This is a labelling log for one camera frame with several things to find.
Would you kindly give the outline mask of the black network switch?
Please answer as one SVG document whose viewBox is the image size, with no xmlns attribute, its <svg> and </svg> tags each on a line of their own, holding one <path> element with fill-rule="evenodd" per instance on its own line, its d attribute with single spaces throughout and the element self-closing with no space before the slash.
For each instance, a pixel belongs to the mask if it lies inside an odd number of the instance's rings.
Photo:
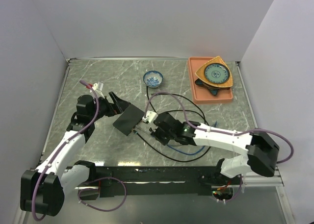
<svg viewBox="0 0 314 224">
<path fill-rule="evenodd" d="M 133 104 L 130 104 L 126 110 L 113 123 L 113 126 L 124 135 L 128 136 L 135 126 L 142 121 L 144 112 Z"/>
</svg>

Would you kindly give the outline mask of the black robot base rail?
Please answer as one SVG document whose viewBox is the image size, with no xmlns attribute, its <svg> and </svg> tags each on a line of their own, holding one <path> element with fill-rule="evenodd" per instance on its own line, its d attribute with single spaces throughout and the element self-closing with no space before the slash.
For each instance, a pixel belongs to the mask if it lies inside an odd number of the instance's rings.
<svg viewBox="0 0 314 224">
<path fill-rule="evenodd" d="M 91 169 L 85 187 L 96 187 L 101 198 L 123 195 L 197 194 L 210 196 L 212 186 L 239 185 L 241 178 L 228 178 L 215 166 L 96 166 L 80 160 L 76 165 Z"/>
</svg>

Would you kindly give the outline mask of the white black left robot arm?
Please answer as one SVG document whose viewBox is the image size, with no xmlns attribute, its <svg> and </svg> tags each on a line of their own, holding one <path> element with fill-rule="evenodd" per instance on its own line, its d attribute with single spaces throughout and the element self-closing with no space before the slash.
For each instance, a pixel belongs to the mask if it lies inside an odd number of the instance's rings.
<svg viewBox="0 0 314 224">
<path fill-rule="evenodd" d="M 105 97 L 82 95 L 77 99 L 76 111 L 72 115 L 63 139 L 36 169 L 27 170 L 21 177 L 20 209 L 43 216 L 56 216 L 65 199 L 68 163 L 91 137 L 94 122 L 107 116 L 123 113 L 130 102 L 109 92 L 113 102 Z"/>
</svg>

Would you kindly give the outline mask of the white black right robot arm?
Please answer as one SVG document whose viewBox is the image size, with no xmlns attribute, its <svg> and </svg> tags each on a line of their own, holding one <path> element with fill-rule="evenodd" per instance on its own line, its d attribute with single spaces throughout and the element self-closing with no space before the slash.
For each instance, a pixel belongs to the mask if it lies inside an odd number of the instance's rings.
<svg viewBox="0 0 314 224">
<path fill-rule="evenodd" d="M 236 157 L 217 163 L 214 178 L 220 184 L 249 172 L 264 177 L 275 174 L 279 146 L 266 132 L 245 133 L 199 122 L 182 123 L 167 112 L 148 111 L 142 120 L 150 126 L 151 135 L 163 145 L 173 140 L 181 145 L 208 146 L 237 153 Z"/>
</svg>

